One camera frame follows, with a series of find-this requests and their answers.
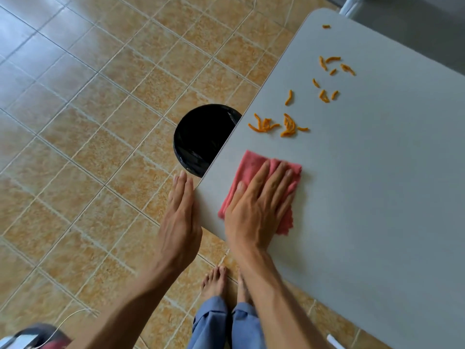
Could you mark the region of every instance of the person's left arm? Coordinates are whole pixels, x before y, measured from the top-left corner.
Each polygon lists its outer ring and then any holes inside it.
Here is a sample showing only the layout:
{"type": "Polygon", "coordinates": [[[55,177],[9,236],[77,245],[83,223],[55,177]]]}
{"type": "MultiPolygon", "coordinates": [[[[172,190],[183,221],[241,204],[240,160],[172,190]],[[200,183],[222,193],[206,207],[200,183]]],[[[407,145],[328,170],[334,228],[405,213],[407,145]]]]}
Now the person's left arm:
{"type": "Polygon", "coordinates": [[[132,349],[165,293],[194,260],[202,229],[193,181],[184,171],[173,179],[157,238],[158,250],[146,271],[68,349],[132,349]]]}

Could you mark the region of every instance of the cleaning cloth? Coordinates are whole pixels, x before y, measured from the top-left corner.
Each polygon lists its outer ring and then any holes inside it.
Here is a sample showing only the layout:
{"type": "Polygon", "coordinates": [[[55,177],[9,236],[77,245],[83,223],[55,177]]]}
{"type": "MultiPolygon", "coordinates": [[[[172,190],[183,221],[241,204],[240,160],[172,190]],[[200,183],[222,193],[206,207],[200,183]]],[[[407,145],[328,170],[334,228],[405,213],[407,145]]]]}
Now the cleaning cloth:
{"type": "MultiPolygon", "coordinates": [[[[229,189],[228,196],[224,200],[221,209],[218,212],[218,217],[220,217],[221,219],[225,218],[226,208],[228,208],[229,204],[233,199],[238,183],[242,181],[246,185],[246,187],[249,186],[250,181],[252,181],[252,178],[259,171],[263,163],[267,160],[268,158],[265,158],[257,153],[251,152],[249,150],[246,151],[246,153],[242,157],[242,160],[240,161],[239,168],[236,171],[236,176],[234,177],[232,186],[229,189]]],[[[268,175],[268,178],[275,172],[280,163],[281,160],[278,159],[270,160],[270,174],[268,175]]],[[[283,196],[283,200],[296,189],[297,184],[300,181],[300,174],[302,173],[301,165],[288,163],[288,166],[294,171],[294,175],[293,181],[291,182],[286,193],[283,196]]],[[[289,229],[292,227],[292,210],[289,207],[289,209],[284,214],[284,217],[282,218],[281,223],[278,226],[278,229],[276,230],[276,234],[287,235],[289,229]]]]}

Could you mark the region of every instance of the dark round object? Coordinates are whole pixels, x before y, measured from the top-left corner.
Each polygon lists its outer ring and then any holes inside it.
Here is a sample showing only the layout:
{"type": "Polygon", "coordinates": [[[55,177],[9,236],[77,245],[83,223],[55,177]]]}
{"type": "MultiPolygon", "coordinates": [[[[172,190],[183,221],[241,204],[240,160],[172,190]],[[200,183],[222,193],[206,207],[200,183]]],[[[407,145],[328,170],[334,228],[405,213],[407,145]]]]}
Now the dark round object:
{"type": "Polygon", "coordinates": [[[184,169],[203,177],[240,118],[237,110],[221,104],[189,111],[179,122],[173,139],[174,153],[184,169]]]}

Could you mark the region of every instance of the person's right arm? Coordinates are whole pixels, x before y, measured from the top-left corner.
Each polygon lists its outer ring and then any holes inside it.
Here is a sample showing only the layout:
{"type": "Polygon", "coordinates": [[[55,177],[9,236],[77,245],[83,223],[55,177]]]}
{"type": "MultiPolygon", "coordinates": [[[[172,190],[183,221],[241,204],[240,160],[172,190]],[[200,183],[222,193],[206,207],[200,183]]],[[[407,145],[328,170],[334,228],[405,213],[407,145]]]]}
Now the person's right arm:
{"type": "Polygon", "coordinates": [[[259,314],[266,346],[328,349],[329,346],[284,285],[266,251],[294,194],[282,198],[292,170],[280,164],[266,180],[270,162],[246,188],[239,184],[225,216],[225,233],[259,314]]]}

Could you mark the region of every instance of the blue pants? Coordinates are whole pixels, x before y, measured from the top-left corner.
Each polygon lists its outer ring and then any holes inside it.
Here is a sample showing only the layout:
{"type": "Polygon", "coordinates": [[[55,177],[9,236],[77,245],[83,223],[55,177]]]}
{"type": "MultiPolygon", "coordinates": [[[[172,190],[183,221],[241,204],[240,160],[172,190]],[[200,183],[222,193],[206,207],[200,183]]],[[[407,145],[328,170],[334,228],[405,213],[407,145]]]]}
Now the blue pants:
{"type": "MultiPolygon", "coordinates": [[[[205,301],[195,314],[187,349],[224,349],[228,308],[220,296],[205,301]]],[[[231,349],[266,349],[255,308],[240,302],[232,311],[231,349]]]]}

